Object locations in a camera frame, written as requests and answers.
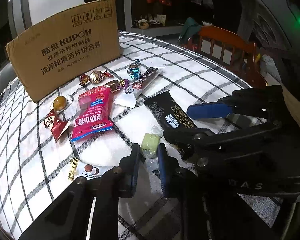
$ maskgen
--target cardboard box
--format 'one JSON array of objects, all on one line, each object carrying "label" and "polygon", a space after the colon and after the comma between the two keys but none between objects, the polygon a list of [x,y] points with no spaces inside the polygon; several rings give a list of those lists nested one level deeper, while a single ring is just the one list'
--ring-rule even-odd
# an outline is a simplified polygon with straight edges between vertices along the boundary
[{"label": "cardboard box", "polygon": [[27,93],[38,102],[74,77],[120,57],[115,0],[55,14],[25,30],[6,49]]}]

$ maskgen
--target shelf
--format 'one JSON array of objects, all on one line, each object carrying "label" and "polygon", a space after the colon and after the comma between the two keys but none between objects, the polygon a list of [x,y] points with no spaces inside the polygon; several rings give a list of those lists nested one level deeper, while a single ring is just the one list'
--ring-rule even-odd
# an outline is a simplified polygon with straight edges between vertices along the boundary
[{"label": "shelf", "polygon": [[183,26],[163,26],[157,28],[149,28],[149,29],[139,29],[139,28],[131,28],[131,32],[142,34],[149,37],[158,37],[170,34],[181,33]]}]

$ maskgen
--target wooden chair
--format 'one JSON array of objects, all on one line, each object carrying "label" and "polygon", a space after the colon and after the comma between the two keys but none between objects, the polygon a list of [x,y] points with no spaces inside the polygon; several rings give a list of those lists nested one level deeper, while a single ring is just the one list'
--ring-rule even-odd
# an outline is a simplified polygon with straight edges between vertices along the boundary
[{"label": "wooden chair", "polygon": [[[246,43],[243,39],[240,38],[235,33],[230,31],[221,29],[216,26],[204,26],[199,31],[198,35],[200,36],[200,42],[198,45],[193,44],[192,38],[189,39],[187,48],[192,49],[193,51],[202,54],[201,46],[203,38],[208,38],[211,42],[209,58],[212,59],[213,48],[216,41],[222,43],[221,56],[218,63],[223,65],[226,69],[236,74],[238,77],[242,78],[245,82],[247,82],[252,87],[256,88],[265,88],[267,83],[263,76],[259,73],[260,67],[256,62],[256,44],[254,42]],[[225,47],[232,47],[230,64],[227,65],[223,62]],[[242,50],[242,54],[239,60],[239,66],[237,68],[234,67],[235,61],[235,52]],[[247,63],[245,68],[244,58],[247,56]]]}]

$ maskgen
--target pink snack package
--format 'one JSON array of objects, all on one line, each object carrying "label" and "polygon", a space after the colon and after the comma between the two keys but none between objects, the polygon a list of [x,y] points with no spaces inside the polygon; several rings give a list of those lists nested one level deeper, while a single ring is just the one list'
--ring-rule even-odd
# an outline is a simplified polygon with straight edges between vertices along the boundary
[{"label": "pink snack package", "polygon": [[112,130],[109,117],[110,87],[99,86],[79,96],[79,117],[74,121],[71,141],[77,141],[91,133]]}]

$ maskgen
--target plaid tablecloth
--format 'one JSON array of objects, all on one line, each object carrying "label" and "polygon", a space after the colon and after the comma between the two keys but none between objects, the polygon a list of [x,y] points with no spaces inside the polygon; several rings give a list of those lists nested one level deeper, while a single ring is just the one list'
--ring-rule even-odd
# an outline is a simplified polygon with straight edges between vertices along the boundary
[{"label": "plaid tablecloth", "polygon": [[[179,46],[127,32],[120,33],[119,41],[122,56],[99,66],[98,70],[108,70],[117,79],[128,78],[127,66],[137,58],[142,73],[148,67],[165,66],[165,70],[141,94],[135,108],[113,104],[111,131],[72,143],[72,128],[69,128],[55,143],[50,130],[44,127],[43,120],[54,98],[66,94],[72,95],[74,102],[60,117],[71,120],[73,125],[78,96],[93,87],[79,86],[78,78],[38,103],[30,99],[18,79],[0,95],[0,225],[15,239],[71,183],[67,177],[72,157],[100,166],[118,165],[122,157],[130,154],[133,143],[141,144],[144,134],[151,132],[153,125],[159,126],[144,105],[145,99],[170,90],[171,96],[186,110],[190,104],[216,101],[233,90],[249,87],[215,62]],[[223,133],[258,124],[260,120],[230,115],[213,122],[195,120],[194,123],[199,128]],[[163,137],[160,142],[166,144],[169,155],[177,157],[181,166],[194,171],[194,165],[183,162]],[[241,197],[272,226],[280,200]],[[118,238],[180,238],[178,201],[162,195],[159,172],[147,173],[142,163],[135,196],[119,200]]]}]

